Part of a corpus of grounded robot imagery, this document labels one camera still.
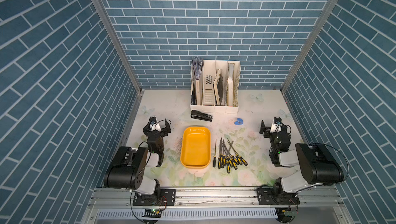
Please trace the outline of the yellow plastic storage tray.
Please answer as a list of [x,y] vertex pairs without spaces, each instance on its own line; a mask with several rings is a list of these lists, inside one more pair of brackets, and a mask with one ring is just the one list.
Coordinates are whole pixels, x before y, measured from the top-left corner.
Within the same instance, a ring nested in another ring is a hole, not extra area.
[[185,129],[180,162],[189,169],[203,169],[211,161],[211,133],[206,127],[191,126]]

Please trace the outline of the white desktop file organizer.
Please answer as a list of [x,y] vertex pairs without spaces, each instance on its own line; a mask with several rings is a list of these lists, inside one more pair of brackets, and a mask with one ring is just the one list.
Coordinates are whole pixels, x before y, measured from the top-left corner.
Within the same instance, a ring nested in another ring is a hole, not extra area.
[[191,109],[207,114],[237,114],[240,76],[239,61],[194,57],[191,62]]

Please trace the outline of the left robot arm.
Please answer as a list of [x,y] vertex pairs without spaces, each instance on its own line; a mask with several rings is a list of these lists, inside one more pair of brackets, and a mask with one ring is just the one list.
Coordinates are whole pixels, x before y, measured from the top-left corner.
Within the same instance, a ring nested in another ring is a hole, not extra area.
[[164,137],[171,133],[170,123],[149,122],[144,128],[146,147],[137,150],[121,146],[113,157],[104,177],[103,184],[112,189],[129,189],[144,201],[157,202],[161,199],[160,183],[144,175],[147,167],[161,167],[164,160]]

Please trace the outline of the framed board in organizer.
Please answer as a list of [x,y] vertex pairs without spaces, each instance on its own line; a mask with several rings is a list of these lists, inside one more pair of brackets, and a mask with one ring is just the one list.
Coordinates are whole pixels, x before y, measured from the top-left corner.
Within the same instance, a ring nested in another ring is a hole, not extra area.
[[221,69],[218,69],[216,71],[216,76],[213,82],[213,89],[214,89],[214,96],[216,100],[216,105],[220,106],[221,105],[221,98],[222,98],[222,71]]

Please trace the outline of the small blue stapler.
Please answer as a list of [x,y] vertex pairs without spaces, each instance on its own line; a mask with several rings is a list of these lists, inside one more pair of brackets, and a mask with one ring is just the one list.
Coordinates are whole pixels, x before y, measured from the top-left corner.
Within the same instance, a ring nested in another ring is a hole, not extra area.
[[241,118],[237,118],[236,121],[234,122],[235,125],[243,125],[244,121]]

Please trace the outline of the black stapler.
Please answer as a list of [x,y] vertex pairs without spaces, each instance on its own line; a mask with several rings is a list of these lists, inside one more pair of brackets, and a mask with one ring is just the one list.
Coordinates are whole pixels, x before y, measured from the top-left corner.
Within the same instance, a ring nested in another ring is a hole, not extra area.
[[206,121],[206,122],[212,122],[213,120],[212,115],[200,112],[198,110],[192,110],[190,117],[195,120]]

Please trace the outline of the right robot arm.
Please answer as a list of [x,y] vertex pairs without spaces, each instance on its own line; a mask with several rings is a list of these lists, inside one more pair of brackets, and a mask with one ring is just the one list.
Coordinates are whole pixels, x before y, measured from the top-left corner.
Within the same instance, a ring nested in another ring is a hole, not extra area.
[[273,195],[292,196],[316,186],[344,182],[344,172],[325,144],[296,143],[291,149],[291,127],[276,117],[271,126],[261,122],[259,133],[270,140],[269,158],[275,167],[293,168],[293,174],[276,179]]

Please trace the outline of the dark notebook in organizer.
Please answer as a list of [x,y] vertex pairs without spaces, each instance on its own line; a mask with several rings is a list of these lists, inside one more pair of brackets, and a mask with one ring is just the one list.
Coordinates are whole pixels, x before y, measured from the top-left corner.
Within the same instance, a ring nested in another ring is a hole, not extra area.
[[190,104],[192,106],[197,104],[197,94],[196,94],[196,87],[195,87],[195,82],[194,80],[191,82],[191,88],[190,88]]

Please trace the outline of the aluminium front rail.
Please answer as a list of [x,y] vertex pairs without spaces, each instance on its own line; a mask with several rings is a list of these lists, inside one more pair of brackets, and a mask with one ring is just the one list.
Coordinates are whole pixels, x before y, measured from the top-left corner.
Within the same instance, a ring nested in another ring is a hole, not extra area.
[[[299,203],[288,199],[274,201],[272,197],[259,196],[256,186],[241,187],[180,187],[175,189],[168,203],[161,208],[257,208],[257,207],[339,207],[344,206],[333,186],[319,186],[298,193]],[[127,209],[134,199],[128,190],[97,188],[88,209]]]

